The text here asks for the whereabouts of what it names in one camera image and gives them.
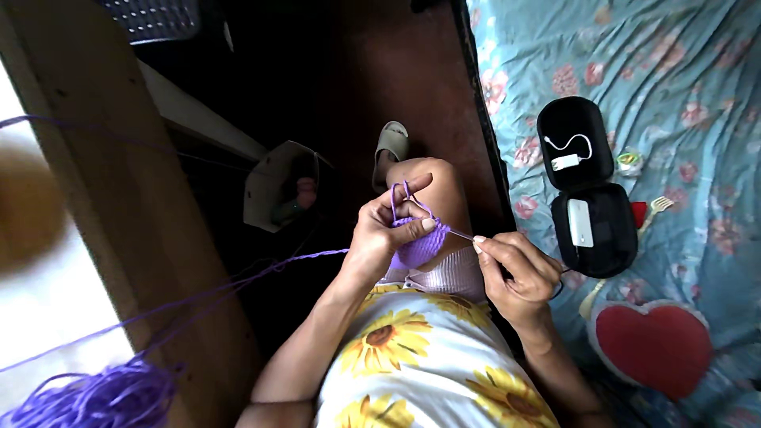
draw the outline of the woman's left hand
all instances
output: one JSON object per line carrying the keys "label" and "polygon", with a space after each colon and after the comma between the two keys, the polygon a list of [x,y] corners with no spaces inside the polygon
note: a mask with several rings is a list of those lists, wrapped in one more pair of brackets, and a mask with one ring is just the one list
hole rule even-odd
{"label": "woman's left hand", "polygon": [[[432,174],[423,174],[408,182],[409,192],[425,189],[433,181]],[[359,210],[359,219],[354,228],[354,238],[343,261],[341,273],[351,278],[350,283],[360,287],[370,287],[383,278],[391,265],[391,257],[402,244],[427,235],[436,226],[428,212],[406,198],[404,186],[391,190],[366,203]],[[396,217],[418,217],[419,219],[391,228],[393,213],[391,198],[396,206]]]}

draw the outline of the white cable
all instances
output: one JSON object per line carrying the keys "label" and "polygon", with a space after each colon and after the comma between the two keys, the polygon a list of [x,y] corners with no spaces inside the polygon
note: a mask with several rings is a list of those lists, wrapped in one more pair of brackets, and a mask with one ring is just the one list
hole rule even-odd
{"label": "white cable", "polygon": [[552,147],[554,147],[554,148],[555,148],[555,150],[557,150],[558,152],[561,152],[561,151],[565,150],[566,148],[568,148],[568,145],[569,145],[569,144],[571,144],[571,141],[573,141],[573,139],[574,139],[574,138],[576,138],[576,137],[581,137],[581,138],[583,138],[583,139],[587,140],[587,145],[589,146],[589,156],[587,156],[586,158],[582,158],[581,156],[578,156],[578,155],[577,155],[577,156],[578,156],[578,160],[580,160],[580,161],[583,161],[583,160],[585,160],[585,159],[589,159],[589,158],[591,158],[591,157],[592,157],[592,142],[591,142],[591,141],[589,141],[589,138],[587,138],[587,136],[586,136],[586,135],[584,135],[584,134],[576,134],[576,135],[574,135],[574,136],[573,136],[573,137],[571,137],[571,138],[568,140],[568,142],[567,142],[567,143],[566,143],[566,144],[565,144],[563,147],[561,147],[561,148],[560,148],[560,147],[558,147],[557,145],[555,145],[555,144],[554,144],[552,141],[550,141],[550,139],[549,139],[549,137],[548,137],[548,136],[544,136],[544,141],[546,141],[548,144],[550,144]]}

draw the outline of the sandal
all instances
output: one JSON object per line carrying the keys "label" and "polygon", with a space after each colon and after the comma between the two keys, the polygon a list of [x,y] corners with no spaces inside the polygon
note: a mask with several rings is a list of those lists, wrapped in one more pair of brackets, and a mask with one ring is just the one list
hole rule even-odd
{"label": "sandal", "polygon": [[409,151],[409,141],[407,140],[407,129],[401,123],[397,121],[390,121],[386,123],[383,129],[380,130],[380,136],[378,137],[378,147],[375,149],[375,167],[373,168],[373,190],[378,193],[383,193],[388,190],[386,186],[386,178],[378,177],[378,153],[381,150],[388,150],[396,156],[396,160],[401,162],[407,159],[407,152]]}

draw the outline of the bed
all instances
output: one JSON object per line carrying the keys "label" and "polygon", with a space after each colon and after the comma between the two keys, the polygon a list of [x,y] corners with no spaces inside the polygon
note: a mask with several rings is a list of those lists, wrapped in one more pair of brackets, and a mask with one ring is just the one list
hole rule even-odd
{"label": "bed", "polygon": [[[675,201],[596,302],[691,305],[708,321],[715,358],[677,403],[609,384],[636,414],[622,412],[621,425],[761,426],[761,2],[467,0],[465,7],[455,6],[456,18],[470,20],[472,33],[461,35],[475,49],[466,57],[473,52],[486,141],[504,162],[496,174],[504,175],[518,231],[560,258],[549,211],[558,190],[535,124],[558,97],[593,100],[613,156],[640,154],[639,176],[611,178],[632,202]],[[578,313],[597,280],[568,272],[564,283],[551,302],[556,325],[585,372],[609,378]]]}

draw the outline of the sunflower print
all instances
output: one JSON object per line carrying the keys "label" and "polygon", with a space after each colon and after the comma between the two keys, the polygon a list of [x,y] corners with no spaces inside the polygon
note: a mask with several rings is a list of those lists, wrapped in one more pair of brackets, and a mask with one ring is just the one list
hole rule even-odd
{"label": "sunflower print", "polygon": [[473,372],[476,380],[465,382],[478,394],[476,403],[502,426],[559,426],[544,400],[529,385],[503,369],[486,367]]}
{"label": "sunflower print", "polygon": [[407,410],[406,400],[391,401],[386,394],[376,401],[365,395],[353,401],[336,418],[340,428],[409,428],[415,417]]}
{"label": "sunflower print", "polygon": [[428,356],[428,341],[418,332],[433,327],[417,312],[404,309],[388,311],[368,325],[360,336],[347,343],[341,352],[341,373],[351,370],[354,377],[401,370],[400,363],[417,366],[416,357]]}
{"label": "sunflower print", "polygon": [[387,293],[387,292],[420,292],[420,291],[413,288],[406,289],[404,288],[404,285],[402,283],[375,286],[373,287],[372,290],[370,290],[368,295],[365,296],[365,300],[362,301],[362,303],[359,305],[359,309],[357,309],[357,315],[361,314],[365,309],[372,306],[377,301],[378,297],[381,297],[384,293]]}
{"label": "sunflower print", "polygon": [[428,303],[436,304],[436,307],[442,311],[449,312],[457,317],[458,320],[465,320],[474,327],[487,327],[489,321],[477,305],[468,302],[466,299],[449,294],[430,294]]}

